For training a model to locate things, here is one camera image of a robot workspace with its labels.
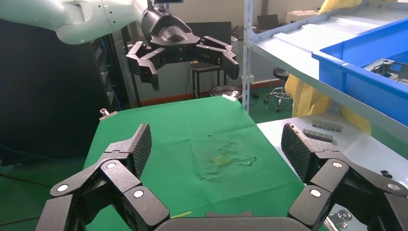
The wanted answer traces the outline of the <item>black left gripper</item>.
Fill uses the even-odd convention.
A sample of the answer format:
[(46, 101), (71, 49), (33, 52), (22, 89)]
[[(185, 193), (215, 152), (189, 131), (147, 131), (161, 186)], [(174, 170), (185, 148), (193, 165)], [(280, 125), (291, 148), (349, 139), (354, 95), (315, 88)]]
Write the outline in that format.
[(210, 36), (201, 40), (178, 17), (158, 8), (148, 10), (141, 21), (142, 32), (150, 46), (136, 42), (126, 54), (132, 74), (159, 91), (157, 70), (165, 64), (197, 60), (216, 66), (231, 79), (239, 77), (239, 63), (232, 46)]

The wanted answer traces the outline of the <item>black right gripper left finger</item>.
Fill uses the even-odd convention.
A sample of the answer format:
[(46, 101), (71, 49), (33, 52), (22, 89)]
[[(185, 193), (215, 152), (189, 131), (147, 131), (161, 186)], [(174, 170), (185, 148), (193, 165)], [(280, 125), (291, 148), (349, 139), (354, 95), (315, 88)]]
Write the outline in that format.
[(107, 206), (133, 231), (156, 229), (169, 210), (140, 180), (151, 148), (146, 123), (131, 138), (111, 143), (95, 164), (52, 187), (36, 229), (84, 231)]

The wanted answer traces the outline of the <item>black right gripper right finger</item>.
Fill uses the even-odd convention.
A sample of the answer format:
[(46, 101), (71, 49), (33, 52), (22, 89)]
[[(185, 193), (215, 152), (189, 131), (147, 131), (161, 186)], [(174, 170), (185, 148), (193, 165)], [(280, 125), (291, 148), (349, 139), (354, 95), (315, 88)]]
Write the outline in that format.
[(340, 205), (369, 231), (408, 228), (408, 190), (353, 163), (334, 145), (307, 137), (295, 124), (283, 126), (281, 149), (305, 184), (288, 216), (316, 231)]

